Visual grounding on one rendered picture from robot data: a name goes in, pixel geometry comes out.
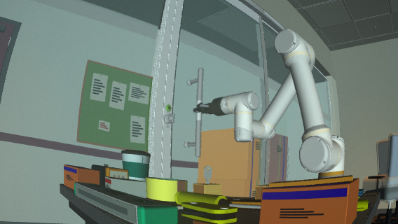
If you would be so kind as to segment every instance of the ceiling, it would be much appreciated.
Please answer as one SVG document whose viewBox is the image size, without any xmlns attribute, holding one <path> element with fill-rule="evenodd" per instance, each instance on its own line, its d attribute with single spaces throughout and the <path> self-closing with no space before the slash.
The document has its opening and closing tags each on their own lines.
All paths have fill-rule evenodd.
<svg viewBox="0 0 398 224">
<path fill-rule="evenodd" d="M 398 38 L 398 0 L 288 0 L 330 50 Z"/>
</svg>

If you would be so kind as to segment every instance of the chair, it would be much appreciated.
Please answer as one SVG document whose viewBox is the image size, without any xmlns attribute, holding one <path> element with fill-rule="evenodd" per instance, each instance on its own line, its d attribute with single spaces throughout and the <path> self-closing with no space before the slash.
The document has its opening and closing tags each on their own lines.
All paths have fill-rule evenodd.
<svg viewBox="0 0 398 224">
<path fill-rule="evenodd" d="M 367 193 L 380 193 L 380 200 L 389 202 L 386 213 L 379 214 L 376 222 L 398 223 L 398 133 L 391 133 L 386 140 L 376 144 L 378 156 L 378 175 L 368 176 L 364 179 L 363 189 Z M 392 213 L 391 202 L 396 201 L 395 212 Z"/>
</svg>

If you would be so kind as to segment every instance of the paper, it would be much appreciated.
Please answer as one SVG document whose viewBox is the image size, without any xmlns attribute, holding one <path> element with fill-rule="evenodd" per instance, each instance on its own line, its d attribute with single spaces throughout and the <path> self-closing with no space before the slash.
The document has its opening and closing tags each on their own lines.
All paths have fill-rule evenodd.
<svg viewBox="0 0 398 224">
<path fill-rule="evenodd" d="M 108 76 L 94 73 L 92 75 L 90 99 L 105 102 Z"/>
<path fill-rule="evenodd" d="M 109 128 L 110 127 L 111 127 L 111 123 L 110 122 L 99 120 L 99 124 L 98 124 L 98 129 L 99 130 L 103 130 L 105 132 L 109 132 Z"/>
<path fill-rule="evenodd" d="M 124 111 L 126 88 L 126 84 L 112 82 L 111 100 L 109 101 L 110 107 Z"/>
<path fill-rule="evenodd" d="M 131 116 L 130 142 L 145 144 L 145 118 Z"/>
<path fill-rule="evenodd" d="M 149 104 L 149 87 L 136 83 L 130 83 L 128 100 L 140 104 Z"/>
</svg>

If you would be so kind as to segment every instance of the green bulletin board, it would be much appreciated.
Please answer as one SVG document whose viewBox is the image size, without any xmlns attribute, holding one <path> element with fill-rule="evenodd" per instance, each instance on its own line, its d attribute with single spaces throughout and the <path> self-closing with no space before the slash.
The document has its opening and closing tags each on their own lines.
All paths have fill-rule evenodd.
<svg viewBox="0 0 398 224">
<path fill-rule="evenodd" d="M 77 141 L 148 151 L 152 77 L 88 60 Z"/>
</svg>

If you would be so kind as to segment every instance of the white robotic arm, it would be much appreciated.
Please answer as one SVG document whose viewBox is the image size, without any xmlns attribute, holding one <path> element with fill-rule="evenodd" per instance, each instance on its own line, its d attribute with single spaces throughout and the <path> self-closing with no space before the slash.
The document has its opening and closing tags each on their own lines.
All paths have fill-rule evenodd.
<svg viewBox="0 0 398 224">
<path fill-rule="evenodd" d="M 324 123 L 311 72 L 315 63 L 313 48 L 296 32 L 286 29 L 276 36 L 275 49 L 290 72 L 259 121 L 253 120 L 252 111 L 259 106 L 259 99 L 254 92 L 220 97 L 198 107 L 217 116 L 234 113 L 236 141 L 270 139 L 275 134 L 276 124 L 297 93 L 305 130 L 300 148 L 301 165 L 309 172 L 320 173 L 320 178 L 344 175 L 344 140 L 340 136 L 332 136 Z"/>
</svg>

